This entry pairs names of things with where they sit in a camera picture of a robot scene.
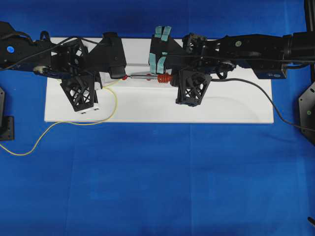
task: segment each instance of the white board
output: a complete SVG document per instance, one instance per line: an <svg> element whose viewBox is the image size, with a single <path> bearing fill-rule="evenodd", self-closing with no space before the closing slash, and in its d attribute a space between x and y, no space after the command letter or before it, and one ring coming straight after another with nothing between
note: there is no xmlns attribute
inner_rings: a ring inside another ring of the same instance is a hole
<svg viewBox="0 0 315 236"><path fill-rule="evenodd" d="M64 38L52 38L58 43ZM99 42L100 38L89 38ZM150 39L123 38L127 61L126 73L149 71ZM95 45L84 44L91 50ZM102 80L112 82L107 73ZM272 97L271 81L259 80L251 69L237 67L228 78L242 78L260 85ZM127 79L111 88L118 97L118 108L109 122L187 122L187 123L273 123L273 108L265 95L242 82L210 83L200 106L175 103L177 88L155 80ZM95 121L109 116L114 97L108 91L97 91L100 110L79 114L73 111L60 82L47 78L45 121Z"/></svg>

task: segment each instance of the blue surface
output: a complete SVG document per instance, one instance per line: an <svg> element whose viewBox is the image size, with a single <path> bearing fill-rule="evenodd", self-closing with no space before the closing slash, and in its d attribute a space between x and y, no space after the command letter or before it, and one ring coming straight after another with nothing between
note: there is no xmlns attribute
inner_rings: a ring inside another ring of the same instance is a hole
<svg viewBox="0 0 315 236"><path fill-rule="evenodd" d="M2 1L0 18L34 39L41 30L150 37L158 25L174 37L305 31L302 0ZM308 68L272 82L287 119L298 122L296 100L309 84ZM49 125L46 79L5 71L0 87L16 124L5 144L27 151ZM278 117L271 125L62 124L30 156L0 150L0 235L313 235L314 152Z"/></svg>

